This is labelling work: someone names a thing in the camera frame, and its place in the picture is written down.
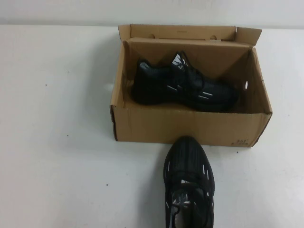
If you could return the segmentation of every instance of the black sneaker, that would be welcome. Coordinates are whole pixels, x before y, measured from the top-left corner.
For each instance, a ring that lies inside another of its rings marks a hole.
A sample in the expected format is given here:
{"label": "black sneaker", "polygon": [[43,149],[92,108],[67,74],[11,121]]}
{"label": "black sneaker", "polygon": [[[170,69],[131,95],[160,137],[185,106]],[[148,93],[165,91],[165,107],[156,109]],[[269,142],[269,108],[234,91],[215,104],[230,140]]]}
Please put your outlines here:
{"label": "black sneaker", "polygon": [[214,178],[201,145],[192,137],[177,140],[163,169],[166,228],[212,228]]}
{"label": "black sneaker", "polygon": [[132,97],[144,105],[178,102],[198,111],[220,112],[233,106],[238,91],[204,76],[180,52],[168,67],[156,68],[147,60],[139,61]]}

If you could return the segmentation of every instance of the open cardboard box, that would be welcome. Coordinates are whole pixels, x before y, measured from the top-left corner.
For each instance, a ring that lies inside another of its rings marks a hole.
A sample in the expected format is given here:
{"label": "open cardboard box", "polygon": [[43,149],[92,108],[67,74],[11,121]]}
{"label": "open cardboard box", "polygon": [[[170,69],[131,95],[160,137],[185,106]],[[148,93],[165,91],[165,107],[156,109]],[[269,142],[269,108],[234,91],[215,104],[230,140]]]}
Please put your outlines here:
{"label": "open cardboard box", "polygon": [[[121,25],[122,41],[110,112],[118,141],[173,143],[183,135],[200,144],[252,147],[272,115],[256,49],[260,29],[216,26]],[[130,88],[138,59],[168,65],[177,51],[211,78],[241,91],[227,113],[198,112],[180,104],[144,106]]]}

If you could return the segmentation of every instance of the box handle hole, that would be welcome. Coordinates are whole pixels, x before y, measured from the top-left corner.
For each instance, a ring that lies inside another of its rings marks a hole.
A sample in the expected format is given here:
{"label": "box handle hole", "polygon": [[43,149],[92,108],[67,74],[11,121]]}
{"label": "box handle hole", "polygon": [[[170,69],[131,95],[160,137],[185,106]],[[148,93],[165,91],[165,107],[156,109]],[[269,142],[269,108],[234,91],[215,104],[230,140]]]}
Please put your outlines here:
{"label": "box handle hole", "polygon": [[248,81],[245,82],[244,90],[247,90],[247,88],[248,88]]}

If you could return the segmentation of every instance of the box lid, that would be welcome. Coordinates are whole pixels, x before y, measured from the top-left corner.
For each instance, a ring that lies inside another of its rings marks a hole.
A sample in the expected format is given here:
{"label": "box lid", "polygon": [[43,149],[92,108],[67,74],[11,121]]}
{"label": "box lid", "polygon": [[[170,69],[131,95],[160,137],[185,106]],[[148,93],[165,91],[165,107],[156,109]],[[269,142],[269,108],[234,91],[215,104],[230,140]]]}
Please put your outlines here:
{"label": "box lid", "polygon": [[120,25],[121,41],[130,38],[224,40],[255,46],[262,30],[235,26]]}

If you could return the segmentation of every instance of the shoe upper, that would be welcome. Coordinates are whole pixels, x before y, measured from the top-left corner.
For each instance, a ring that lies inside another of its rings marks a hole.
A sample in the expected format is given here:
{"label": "shoe upper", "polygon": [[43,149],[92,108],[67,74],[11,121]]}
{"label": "shoe upper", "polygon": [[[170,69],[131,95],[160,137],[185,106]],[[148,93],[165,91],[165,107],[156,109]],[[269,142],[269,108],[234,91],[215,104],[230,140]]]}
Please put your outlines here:
{"label": "shoe upper", "polygon": [[181,137],[164,165],[166,228],[212,228],[214,178],[201,145]]}
{"label": "shoe upper", "polygon": [[231,107],[239,97],[235,88],[208,78],[193,68],[184,53],[177,53],[168,67],[156,68],[146,60],[140,61],[134,85],[176,100],[223,105],[224,110],[227,109],[226,104]]}

